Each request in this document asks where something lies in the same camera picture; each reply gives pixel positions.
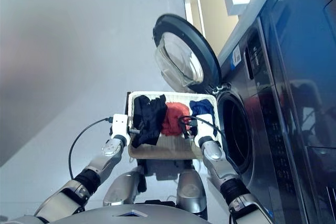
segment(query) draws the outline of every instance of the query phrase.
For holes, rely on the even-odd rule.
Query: washer label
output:
[[[235,50],[233,50],[233,65],[236,67],[240,62],[242,57],[240,56],[239,45],[236,46]]]
[[[235,69],[235,67],[241,62],[241,55],[239,45],[236,46],[235,50],[232,52],[232,60],[231,60],[231,69]]]

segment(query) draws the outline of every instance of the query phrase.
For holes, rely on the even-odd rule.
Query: gray floor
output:
[[[184,16],[183,0],[1,0],[0,215],[33,214],[68,179],[71,142],[91,122],[123,113],[127,91],[170,91],[156,67],[152,27]],[[109,124],[89,130],[72,156],[74,174],[100,152]],[[90,199],[100,207],[118,175],[136,166],[127,152]],[[209,221],[227,214],[208,191]],[[172,180],[147,179],[137,201],[176,194]]]

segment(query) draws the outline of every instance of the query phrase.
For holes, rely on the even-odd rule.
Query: clothes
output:
[[[140,130],[140,134],[132,141],[134,148],[138,148],[141,144],[156,145],[166,115],[165,103],[165,95],[151,101],[145,95],[134,99],[133,126]]]
[[[167,102],[167,112],[162,123],[161,133],[166,136],[178,136],[182,133],[179,126],[181,116],[190,115],[189,108],[180,102]]]
[[[189,103],[190,108],[193,111],[194,116],[196,115],[203,115],[203,114],[211,114],[212,115],[212,124],[215,125],[215,112],[214,112],[214,107],[210,103],[209,100],[204,99],[200,100],[199,102],[196,101],[190,101]],[[197,127],[192,127],[191,128],[192,134],[195,136],[197,134]],[[214,136],[217,136],[217,131],[214,130]]]

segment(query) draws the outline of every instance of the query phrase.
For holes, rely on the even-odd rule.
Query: red clothing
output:
[[[167,102],[166,116],[162,123],[161,133],[166,136],[178,136],[182,133],[179,126],[179,118],[184,115],[190,115],[188,106],[180,102]]]

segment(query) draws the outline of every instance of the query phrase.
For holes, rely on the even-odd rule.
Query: white bracket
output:
[[[214,122],[212,121],[211,114],[197,115],[196,117],[203,119],[209,122],[210,124],[214,124]],[[204,136],[210,136],[214,141],[216,141],[216,138],[214,136],[214,129],[211,126],[207,125],[206,123],[197,120],[197,135],[194,138],[194,142],[197,147],[199,147],[198,141],[200,140],[201,137]]]
[[[128,125],[128,115],[114,114],[111,138],[114,138],[116,135],[121,135],[126,138],[127,145],[129,145],[131,142],[131,137],[127,132],[127,125]]]

